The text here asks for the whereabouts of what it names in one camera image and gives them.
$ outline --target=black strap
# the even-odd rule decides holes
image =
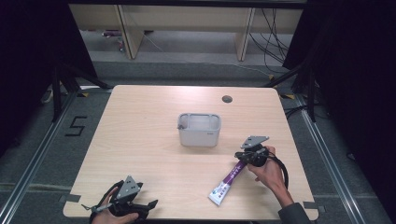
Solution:
[[[97,204],[95,207],[96,207],[96,208],[100,207],[100,206],[102,205],[103,201],[105,200],[105,198],[107,197],[107,195],[110,193],[110,191],[113,190],[115,187],[121,187],[122,184],[123,184],[123,182],[124,182],[124,181],[121,180],[120,182],[115,183],[115,184],[103,195],[103,197],[102,197],[102,199],[100,200],[99,204]],[[91,213],[89,224],[92,224],[93,219],[96,217],[96,215],[97,215],[97,213],[95,213],[95,212],[92,212],[92,213]]]
[[[286,169],[285,164],[283,164],[283,162],[280,159],[278,159],[276,156],[269,156],[268,158],[275,161],[280,166],[280,169],[282,169],[283,176],[285,179],[285,186],[287,189],[289,187],[289,174],[288,174],[288,170]]]

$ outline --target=round hole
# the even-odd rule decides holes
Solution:
[[[231,97],[231,96],[229,96],[229,95],[225,95],[225,96],[223,96],[221,99],[222,99],[222,101],[223,101],[224,103],[227,103],[227,104],[233,101],[233,97]]]

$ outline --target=wooden table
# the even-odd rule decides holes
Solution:
[[[231,103],[222,102],[229,95]],[[177,118],[181,113],[213,113],[221,117],[215,147],[183,147]],[[210,191],[236,165],[233,156],[250,135],[268,135],[290,176],[295,202],[313,202],[303,166],[282,105],[274,89],[183,86],[117,86],[81,165],[67,202],[67,217],[88,217],[81,206],[95,205],[114,183],[131,175],[143,188],[135,203],[158,199],[150,219],[279,219],[280,205],[255,175],[244,169],[217,206]],[[315,209],[305,210],[310,219]]]

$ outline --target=tape mark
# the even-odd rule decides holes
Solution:
[[[85,126],[75,125],[75,122],[77,119],[86,119],[86,118],[87,118],[86,116],[75,116],[73,118],[72,124],[70,124],[70,128],[79,129],[79,132],[78,133],[67,133],[64,136],[67,136],[67,137],[81,136],[82,130],[84,130]]]
[[[294,100],[294,94],[279,94],[279,97],[282,99],[290,99],[290,100]]]
[[[303,202],[304,208],[306,209],[318,209],[318,206],[316,203],[313,202]]]
[[[81,198],[81,195],[67,194],[67,195],[62,195],[61,198],[59,199],[59,202],[60,203],[66,203],[66,202],[78,203],[80,198]]]

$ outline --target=gray floor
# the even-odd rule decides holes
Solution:
[[[147,33],[137,58],[131,61],[120,51],[118,38],[105,38],[101,33],[102,31],[82,31],[81,35],[86,41],[99,78],[112,85],[122,83],[254,87],[260,86],[261,82],[268,82],[269,75],[280,76],[279,73],[263,66],[265,63],[271,66],[271,70],[286,71],[279,67],[279,62],[270,57],[266,56],[264,60],[262,51],[257,49],[252,41],[248,44],[246,59],[238,62],[233,34],[157,31]],[[290,35],[282,35],[280,38],[286,45],[290,43]],[[275,47],[271,48],[271,51],[278,54]],[[190,72],[197,69],[202,74],[192,76]],[[289,80],[280,84],[277,87],[279,93],[290,93],[291,82],[292,80]],[[59,202],[59,199],[70,191],[74,183],[109,95],[110,93],[106,92],[90,93],[88,97],[77,97],[73,101],[11,223],[88,222],[86,218],[64,217],[64,204]],[[297,106],[296,100],[292,99],[281,99],[281,103],[284,108]],[[359,166],[346,157],[348,149],[327,117],[325,108],[318,106],[315,111],[318,128],[366,223],[391,223]],[[87,117],[78,121],[78,125],[85,126],[84,132],[80,137],[67,137],[67,133],[75,131],[69,128],[75,116]],[[1,204],[7,201],[13,186],[20,180],[25,167],[46,134],[51,119],[51,103],[38,108],[21,135],[21,144],[9,149],[0,159]],[[316,222],[352,223],[318,152],[317,144],[307,128],[304,113],[298,112],[291,116],[289,125],[308,183],[319,207],[319,218]]]

